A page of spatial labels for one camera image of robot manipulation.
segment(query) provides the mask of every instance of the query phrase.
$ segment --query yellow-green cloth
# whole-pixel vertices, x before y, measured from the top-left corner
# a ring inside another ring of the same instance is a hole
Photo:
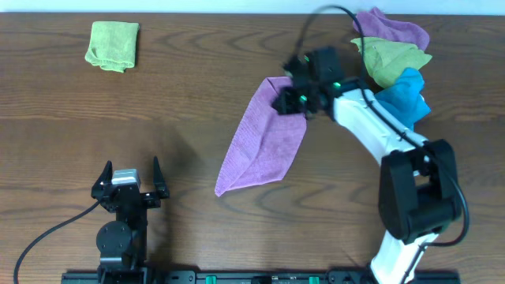
[[[361,39],[353,39],[361,52]],[[382,88],[395,84],[405,68],[419,70],[432,56],[412,43],[397,43],[387,39],[365,37],[365,65],[368,74]]]
[[[135,66],[135,48],[139,24],[96,21],[84,57],[94,66],[107,71],[124,73]]]

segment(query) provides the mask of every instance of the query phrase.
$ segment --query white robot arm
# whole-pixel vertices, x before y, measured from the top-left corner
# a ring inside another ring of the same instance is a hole
[[[375,97],[370,90],[365,90],[365,95],[370,102],[374,102]],[[401,129],[417,144],[422,145],[426,138],[410,129],[406,128],[400,121],[393,117],[379,103],[375,103],[375,108],[391,122],[397,129]],[[351,131],[356,138],[367,148],[375,160],[381,163],[382,158],[392,151],[410,151],[414,149],[412,144],[402,140],[393,129],[386,125],[367,106],[362,98],[361,89],[354,89],[336,98],[333,103],[333,115],[338,124]],[[416,257],[419,245],[424,242],[434,241],[438,234],[426,234],[418,237],[413,243],[405,245],[402,240],[396,239],[386,231],[379,253],[373,258],[370,265],[372,273],[379,284],[401,283],[404,274],[407,272],[411,262]],[[417,266],[415,263],[406,281],[413,279],[413,271]]]
[[[346,79],[338,63],[331,47],[307,53],[304,62],[293,56],[284,66],[293,85],[272,106],[280,114],[325,110],[379,163],[379,212],[387,231],[370,267],[379,284],[403,284],[414,278],[426,244],[461,214],[454,152],[446,141],[431,142],[406,128],[361,79]],[[416,185],[418,174],[429,182]]]

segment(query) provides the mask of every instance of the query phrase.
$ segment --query table surface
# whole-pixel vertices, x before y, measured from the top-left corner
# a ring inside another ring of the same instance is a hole
[[[465,283],[505,278],[505,18],[393,16],[431,36],[421,70],[432,113],[416,131],[453,146],[472,226],[420,267]],[[107,160],[137,168],[152,190],[157,155],[171,199],[149,211],[149,260],[161,268],[321,270],[364,266],[384,228],[379,167],[347,130],[319,116],[282,182],[217,198],[215,180],[251,96],[282,75],[303,15],[27,14],[0,16],[0,282],[44,230],[93,204]],[[140,23],[137,65],[105,72],[84,60],[93,21]],[[332,44],[349,74],[359,57],[344,16],[324,16],[306,48]],[[41,241],[21,283],[94,270],[101,207]],[[455,223],[441,236],[460,231]]]

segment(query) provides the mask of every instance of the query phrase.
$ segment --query wire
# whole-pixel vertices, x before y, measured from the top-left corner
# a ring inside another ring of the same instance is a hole
[[[419,249],[416,252],[416,255],[413,258],[413,261],[410,263],[409,267],[407,268],[402,281],[400,282],[403,284],[406,279],[408,278],[410,272],[413,270],[413,267],[416,265],[417,261],[419,260],[419,257],[421,256],[421,253],[426,250],[428,246],[432,247],[450,247],[453,245],[457,245],[460,242],[465,239],[465,236],[468,234],[469,230],[469,210],[468,210],[468,204],[466,202],[465,195],[463,194],[463,191],[458,185],[458,182],[455,180],[455,178],[452,176],[451,172],[448,170],[448,168],[439,160],[437,159],[432,153],[424,149],[421,145],[417,144],[414,140],[412,140],[405,132],[397,129],[390,121],[388,121],[373,105],[375,100],[370,101],[368,97],[365,94],[364,90],[364,82],[366,78],[366,68],[365,68],[365,35],[363,34],[363,29],[361,28],[361,24],[359,20],[352,14],[348,9],[337,6],[337,5],[327,5],[327,6],[322,6],[319,9],[316,9],[306,20],[304,23],[304,26],[301,30],[300,37],[298,38],[298,41],[295,44],[294,52],[292,56],[298,56],[300,54],[301,48],[303,46],[303,41],[305,38],[305,34],[307,33],[307,30],[309,29],[309,26],[312,24],[312,22],[324,11],[328,9],[340,9],[346,14],[353,19],[354,23],[356,23],[357,30],[360,34],[360,40],[361,40],[361,73],[359,76],[359,87],[361,89],[361,96],[363,97],[363,100],[367,104],[367,107],[369,107],[376,115],[377,117],[380,118],[387,126],[389,126],[393,131],[399,135],[402,139],[404,139],[407,143],[411,144],[414,146],[417,150],[420,150],[425,156],[430,158],[431,161],[433,161],[436,166],[447,176],[451,184],[454,186],[456,189],[456,192],[458,194],[459,200],[461,202],[462,206],[462,211],[463,211],[463,228],[461,230],[461,233],[453,240],[453,241],[448,241],[448,242],[425,242],[421,245],[419,245]]]
[[[32,243],[30,245],[28,245],[28,247],[26,247],[24,249],[23,253],[21,253],[21,255],[19,256],[19,259],[16,262],[16,267],[14,268],[14,284],[19,284],[19,279],[18,279],[19,268],[21,267],[21,263],[23,262],[24,257],[28,254],[28,252],[30,251],[30,249],[32,249],[35,245],[37,245],[37,243],[39,241],[42,241],[43,238],[47,237],[48,234],[53,233],[57,229],[65,226],[65,225],[68,225],[71,222],[73,222],[73,221],[75,221],[75,220],[77,220],[77,219],[85,216],[87,213],[93,211],[93,209],[95,209],[97,206],[100,205],[100,202],[101,202],[101,200],[96,201],[90,208],[86,209],[85,211],[83,211],[79,215],[77,215],[75,217],[72,217],[71,219],[68,219],[68,220],[66,220],[66,221],[64,221],[64,222],[62,222],[62,223],[60,223],[60,224],[58,224],[58,225],[50,228],[44,234],[41,234],[38,238],[36,238],[35,240],[33,240]]]

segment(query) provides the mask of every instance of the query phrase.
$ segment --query green connector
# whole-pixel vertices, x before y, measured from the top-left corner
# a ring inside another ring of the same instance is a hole
[[[218,282],[218,278],[215,277],[215,276],[207,276],[207,277],[205,277],[205,284],[216,284],[217,282]]]
[[[319,277],[316,276],[309,277],[309,284],[319,284]]]

